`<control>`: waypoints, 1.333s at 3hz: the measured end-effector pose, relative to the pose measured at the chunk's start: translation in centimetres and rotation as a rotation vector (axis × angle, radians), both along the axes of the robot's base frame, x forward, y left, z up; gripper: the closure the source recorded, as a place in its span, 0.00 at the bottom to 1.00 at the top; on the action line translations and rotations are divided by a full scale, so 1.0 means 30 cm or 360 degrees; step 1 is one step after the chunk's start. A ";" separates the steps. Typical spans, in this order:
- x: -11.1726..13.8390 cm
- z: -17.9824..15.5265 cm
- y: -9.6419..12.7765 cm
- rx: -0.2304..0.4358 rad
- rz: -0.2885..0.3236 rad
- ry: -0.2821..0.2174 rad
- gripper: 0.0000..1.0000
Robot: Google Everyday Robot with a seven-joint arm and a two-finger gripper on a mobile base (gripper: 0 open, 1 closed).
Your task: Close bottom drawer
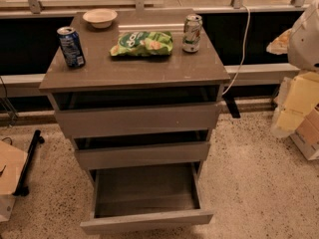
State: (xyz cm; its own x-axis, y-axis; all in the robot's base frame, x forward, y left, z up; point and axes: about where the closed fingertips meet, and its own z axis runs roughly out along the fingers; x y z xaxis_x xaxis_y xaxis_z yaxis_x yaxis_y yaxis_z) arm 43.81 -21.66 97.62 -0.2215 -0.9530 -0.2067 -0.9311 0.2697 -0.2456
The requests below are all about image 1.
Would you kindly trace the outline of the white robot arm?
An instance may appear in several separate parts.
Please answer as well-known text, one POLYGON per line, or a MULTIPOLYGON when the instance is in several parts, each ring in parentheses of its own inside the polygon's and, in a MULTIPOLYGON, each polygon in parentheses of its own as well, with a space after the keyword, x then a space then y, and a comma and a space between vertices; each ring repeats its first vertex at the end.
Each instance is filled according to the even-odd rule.
POLYGON ((319 0, 313 0, 293 26, 266 47, 274 55, 286 54, 301 70, 319 71, 319 0))

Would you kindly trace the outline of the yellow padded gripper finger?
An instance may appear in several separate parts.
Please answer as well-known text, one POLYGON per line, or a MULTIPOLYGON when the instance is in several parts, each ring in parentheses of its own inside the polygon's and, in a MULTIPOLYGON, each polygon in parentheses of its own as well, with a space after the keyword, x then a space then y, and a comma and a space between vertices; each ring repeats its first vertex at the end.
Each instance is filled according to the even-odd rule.
POLYGON ((266 51, 274 55, 282 55, 287 53, 291 30, 288 29, 276 37, 266 47, 266 51))

